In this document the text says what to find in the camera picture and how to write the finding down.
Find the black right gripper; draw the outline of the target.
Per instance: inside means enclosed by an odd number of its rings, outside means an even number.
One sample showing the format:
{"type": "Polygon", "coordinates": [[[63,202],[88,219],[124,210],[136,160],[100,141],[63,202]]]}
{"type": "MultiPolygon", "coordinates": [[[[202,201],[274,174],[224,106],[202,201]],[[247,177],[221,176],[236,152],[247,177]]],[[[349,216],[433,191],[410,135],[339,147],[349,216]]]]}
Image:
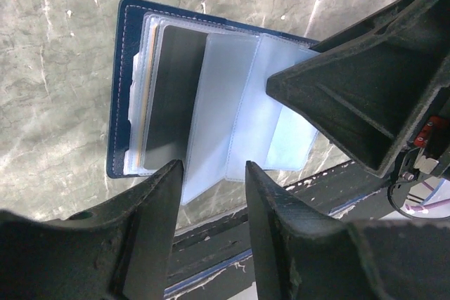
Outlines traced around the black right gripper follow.
{"type": "Polygon", "coordinates": [[[449,0],[397,0],[313,50],[267,94],[373,175],[394,163],[388,216],[448,216],[449,0]]]}

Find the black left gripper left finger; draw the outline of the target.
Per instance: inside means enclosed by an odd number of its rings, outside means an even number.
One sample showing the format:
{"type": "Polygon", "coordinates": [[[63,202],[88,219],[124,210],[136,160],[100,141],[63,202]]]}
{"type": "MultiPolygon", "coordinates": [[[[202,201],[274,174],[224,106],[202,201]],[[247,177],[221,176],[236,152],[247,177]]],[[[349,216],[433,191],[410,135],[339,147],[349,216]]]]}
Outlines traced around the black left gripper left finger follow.
{"type": "Polygon", "coordinates": [[[2,299],[162,299],[184,167],[65,220],[1,212],[2,299]]]}

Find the blue leather card holder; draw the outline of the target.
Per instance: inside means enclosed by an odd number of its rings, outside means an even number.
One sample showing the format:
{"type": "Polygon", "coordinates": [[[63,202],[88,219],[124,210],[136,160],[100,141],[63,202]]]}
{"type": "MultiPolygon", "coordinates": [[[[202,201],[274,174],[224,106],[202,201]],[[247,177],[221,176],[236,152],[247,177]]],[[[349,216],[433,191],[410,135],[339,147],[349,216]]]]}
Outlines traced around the blue leather card holder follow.
{"type": "Polygon", "coordinates": [[[265,170],[303,169],[317,131],[269,97],[266,81],[313,58],[312,40],[152,1],[121,0],[108,177],[150,176],[158,170],[144,169],[143,160],[162,33],[168,25],[207,34],[186,158],[173,159],[184,166],[181,203],[189,203],[220,181],[244,181],[248,161],[265,170]]]}

